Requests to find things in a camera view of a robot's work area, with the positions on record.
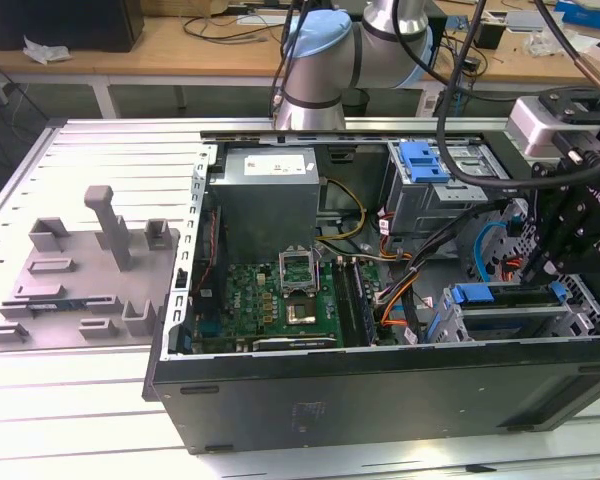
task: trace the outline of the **green motherboard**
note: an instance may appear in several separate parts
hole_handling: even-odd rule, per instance
[[[230,265],[227,272],[224,308],[219,318],[201,325],[205,352],[249,349],[265,338],[330,338],[343,347],[336,287],[331,262],[317,265],[317,291],[306,294],[283,292],[278,262]],[[380,288],[372,262],[360,262],[362,288],[370,303]],[[285,282],[306,282],[312,278],[308,263],[285,266]]]

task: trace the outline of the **white table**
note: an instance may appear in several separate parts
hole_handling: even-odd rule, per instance
[[[0,301],[31,248],[26,233],[36,217],[94,228],[95,217],[80,206],[83,187],[98,182],[113,186],[114,208],[129,228],[151,217],[177,227],[198,132],[238,125],[266,129],[269,122],[95,120],[46,129],[0,195]],[[431,131],[434,122],[349,126]],[[462,119],[450,127],[489,130],[503,122]],[[549,433],[193,457],[162,405],[140,397],[148,354],[148,346],[0,354],[0,479],[438,478],[461,476],[471,464],[497,469],[481,480],[600,478],[600,400]]]

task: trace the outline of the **black box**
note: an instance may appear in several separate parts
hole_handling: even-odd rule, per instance
[[[0,50],[24,36],[70,50],[128,52],[142,33],[140,0],[0,0]]]
[[[500,45],[500,39],[504,33],[506,25],[502,23],[484,23],[480,22],[473,44],[478,48],[496,50]]]

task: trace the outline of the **ram slot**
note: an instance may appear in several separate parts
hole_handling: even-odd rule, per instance
[[[375,327],[373,325],[373,313],[367,302],[367,296],[364,291],[364,283],[360,273],[360,267],[357,262],[348,264],[345,267],[347,274],[347,283],[349,286],[350,304],[353,307],[353,318],[358,331],[360,346],[369,346],[376,337]]]
[[[336,308],[340,318],[340,328],[342,330],[342,342],[345,347],[359,346],[357,325],[353,314],[353,301],[349,299],[349,288],[347,286],[345,266],[338,264],[335,260],[331,262],[331,275],[333,276],[333,286],[335,287]]]

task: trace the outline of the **blue cable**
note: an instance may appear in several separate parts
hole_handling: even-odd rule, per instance
[[[473,256],[476,261],[476,269],[478,270],[483,282],[489,281],[489,274],[487,273],[487,267],[485,267],[484,261],[482,260],[482,253],[480,250],[482,249],[482,240],[484,240],[484,237],[493,227],[507,228],[507,225],[502,222],[487,223],[476,237],[476,241],[473,243]]]

